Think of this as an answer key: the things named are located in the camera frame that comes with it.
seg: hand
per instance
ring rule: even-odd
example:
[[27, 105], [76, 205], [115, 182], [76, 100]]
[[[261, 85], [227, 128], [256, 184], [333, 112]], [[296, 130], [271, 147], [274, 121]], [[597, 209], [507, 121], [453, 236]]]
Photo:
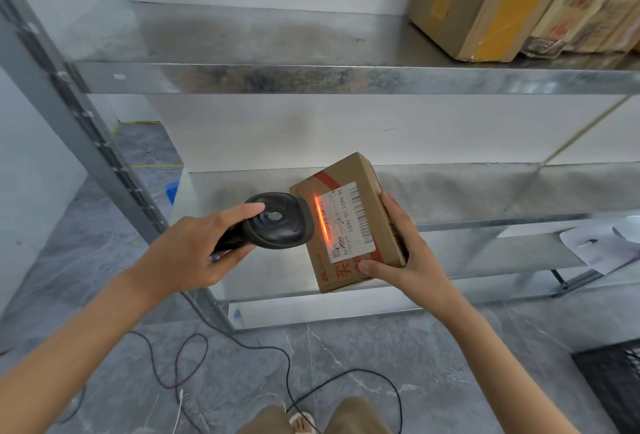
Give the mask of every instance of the hand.
[[180, 218], [124, 274], [158, 303], [173, 293], [217, 284], [255, 248], [245, 245], [212, 262], [218, 240], [227, 228], [263, 210], [264, 203], [246, 203], [204, 218]]
[[373, 260], [362, 260], [358, 268], [368, 276], [397, 287], [414, 303], [442, 319], [460, 300], [464, 301], [463, 296], [446, 276], [406, 211], [384, 191], [380, 193], [380, 199], [404, 239], [409, 261], [404, 269], [398, 269]]

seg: leg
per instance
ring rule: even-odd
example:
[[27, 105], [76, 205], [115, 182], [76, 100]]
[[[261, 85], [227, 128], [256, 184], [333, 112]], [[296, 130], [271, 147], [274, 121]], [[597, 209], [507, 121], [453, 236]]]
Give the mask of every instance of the leg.
[[333, 413], [324, 434], [392, 434], [386, 422], [360, 397], [348, 397]]
[[293, 434], [293, 427], [282, 405], [269, 405], [242, 426], [237, 434]]

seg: metal shelf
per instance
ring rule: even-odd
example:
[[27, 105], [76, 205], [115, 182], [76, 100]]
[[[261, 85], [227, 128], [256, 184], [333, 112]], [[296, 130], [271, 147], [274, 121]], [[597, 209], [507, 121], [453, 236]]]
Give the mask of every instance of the metal shelf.
[[[203, 216], [264, 191], [286, 191], [318, 169], [184, 171], [171, 221]], [[381, 185], [418, 224], [456, 280], [576, 268], [582, 262], [556, 234], [497, 239], [506, 227], [626, 216], [640, 209], [640, 163], [376, 166]], [[383, 286], [368, 281], [352, 291]], [[307, 249], [258, 249], [212, 292], [220, 301], [318, 294]]]
[[400, 16], [107, 0], [61, 47], [87, 93], [640, 93], [638, 55], [457, 62]]

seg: black plastic crate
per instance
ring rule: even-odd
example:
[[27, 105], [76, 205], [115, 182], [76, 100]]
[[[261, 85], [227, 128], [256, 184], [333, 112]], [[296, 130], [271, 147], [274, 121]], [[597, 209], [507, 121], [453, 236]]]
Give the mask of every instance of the black plastic crate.
[[640, 339], [572, 358], [620, 434], [640, 433]]

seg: forearm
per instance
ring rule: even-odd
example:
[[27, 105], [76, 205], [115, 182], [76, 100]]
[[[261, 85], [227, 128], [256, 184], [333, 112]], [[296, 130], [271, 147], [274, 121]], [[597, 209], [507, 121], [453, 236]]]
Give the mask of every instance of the forearm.
[[0, 379], [0, 425], [41, 433], [55, 422], [109, 351], [154, 302], [131, 275], [117, 276], [91, 303]]
[[506, 433], [571, 433], [565, 418], [511, 354], [487, 321], [464, 298], [441, 321], [451, 332]]

